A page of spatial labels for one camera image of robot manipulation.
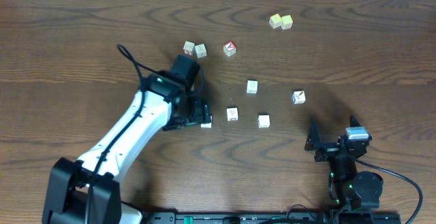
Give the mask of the white dragonfly block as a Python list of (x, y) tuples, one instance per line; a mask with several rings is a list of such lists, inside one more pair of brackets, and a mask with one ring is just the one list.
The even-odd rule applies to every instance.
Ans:
[(210, 116), (210, 121), (208, 123), (200, 124), (201, 128), (211, 128), (212, 127), (212, 121), (213, 121), (213, 117)]

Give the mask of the white block blue edge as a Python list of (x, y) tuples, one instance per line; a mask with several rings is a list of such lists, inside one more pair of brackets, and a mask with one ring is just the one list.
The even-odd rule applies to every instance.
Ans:
[(305, 92), (304, 91), (294, 91), (292, 93), (292, 102), (293, 104), (302, 104), (306, 101)]

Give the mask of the white block with oval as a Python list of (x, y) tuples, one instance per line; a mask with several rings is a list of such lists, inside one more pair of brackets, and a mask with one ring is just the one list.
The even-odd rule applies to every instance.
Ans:
[(226, 112), (228, 121), (238, 120), (238, 108), (228, 108)]

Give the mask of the plain white block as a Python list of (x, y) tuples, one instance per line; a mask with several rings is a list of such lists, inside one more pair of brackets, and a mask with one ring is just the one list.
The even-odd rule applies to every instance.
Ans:
[(258, 127), (268, 128), (270, 127), (270, 116), (267, 114), (262, 114), (258, 116)]

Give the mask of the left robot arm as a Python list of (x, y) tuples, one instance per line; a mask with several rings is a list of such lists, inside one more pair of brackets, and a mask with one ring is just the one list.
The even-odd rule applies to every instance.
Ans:
[(168, 71), (141, 78), (134, 100), (112, 129), (76, 161), (60, 158), (50, 172), (42, 222), (141, 223), (141, 210), (121, 201), (121, 183), (159, 131), (211, 121), (210, 106), (192, 86), (200, 64), (179, 55)]

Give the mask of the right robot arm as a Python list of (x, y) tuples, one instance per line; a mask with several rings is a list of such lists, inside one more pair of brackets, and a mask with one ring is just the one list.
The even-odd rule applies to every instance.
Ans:
[(314, 120), (309, 125), (306, 151), (315, 153), (316, 162), (327, 161), (330, 168), (328, 191), (337, 207), (327, 214), (330, 223), (374, 223), (374, 210), (379, 208), (383, 178), (374, 172), (356, 167), (357, 158), (367, 153), (372, 140), (354, 116), (349, 127), (336, 142), (322, 142)]

